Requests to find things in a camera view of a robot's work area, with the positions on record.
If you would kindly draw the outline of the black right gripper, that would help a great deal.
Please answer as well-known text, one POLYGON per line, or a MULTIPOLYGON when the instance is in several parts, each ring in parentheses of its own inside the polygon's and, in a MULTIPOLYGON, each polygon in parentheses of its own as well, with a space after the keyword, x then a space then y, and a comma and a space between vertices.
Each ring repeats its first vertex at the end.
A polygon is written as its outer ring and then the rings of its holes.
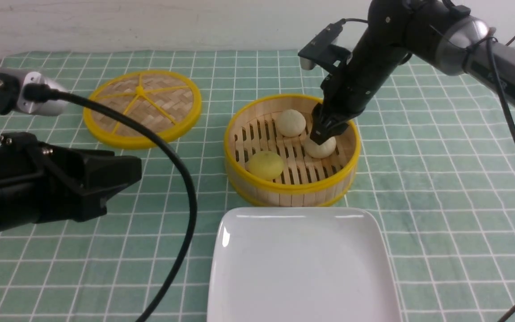
POLYGON ((322 145, 349 128, 347 122, 364 112, 366 105, 403 60, 403 48, 382 44, 366 30, 350 58, 324 81, 323 103, 312 118, 309 138, 322 145))

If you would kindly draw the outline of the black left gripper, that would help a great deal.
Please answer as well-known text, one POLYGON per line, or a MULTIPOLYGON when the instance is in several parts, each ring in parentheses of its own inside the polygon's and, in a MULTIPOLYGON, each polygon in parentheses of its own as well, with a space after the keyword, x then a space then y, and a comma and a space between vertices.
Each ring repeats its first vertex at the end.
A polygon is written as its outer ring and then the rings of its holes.
POLYGON ((142 177, 141 159, 46 144, 26 132, 0 145, 0 232, 26 224, 85 222, 142 177))

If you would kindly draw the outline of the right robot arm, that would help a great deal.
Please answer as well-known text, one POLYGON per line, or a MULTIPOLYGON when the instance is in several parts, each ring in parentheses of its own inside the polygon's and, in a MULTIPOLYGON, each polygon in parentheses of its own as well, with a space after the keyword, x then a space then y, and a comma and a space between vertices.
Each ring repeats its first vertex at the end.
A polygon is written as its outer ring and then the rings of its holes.
POLYGON ((313 109, 310 138, 342 134, 392 72, 419 57, 445 75, 467 74, 498 95, 515 142, 515 48, 494 29, 449 0, 373 0, 351 51, 335 44, 346 19, 329 24, 298 53, 303 69, 322 67, 323 101, 313 109))

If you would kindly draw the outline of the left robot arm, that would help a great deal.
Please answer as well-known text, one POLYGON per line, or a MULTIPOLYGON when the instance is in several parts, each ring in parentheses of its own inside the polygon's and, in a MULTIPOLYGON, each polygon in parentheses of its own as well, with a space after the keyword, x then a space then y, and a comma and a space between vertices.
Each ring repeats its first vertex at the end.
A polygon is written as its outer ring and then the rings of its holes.
MULTIPOLYGON (((30 84, 65 88, 35 71, 0 68, 0 115, 63 113, 66 102, 25 98, 30 84)), ((107 213, 106 202, 142 178, 138 157, 64 148, 29 132, 0 134, 0 232, 26 224, 84 222, 107 213)))

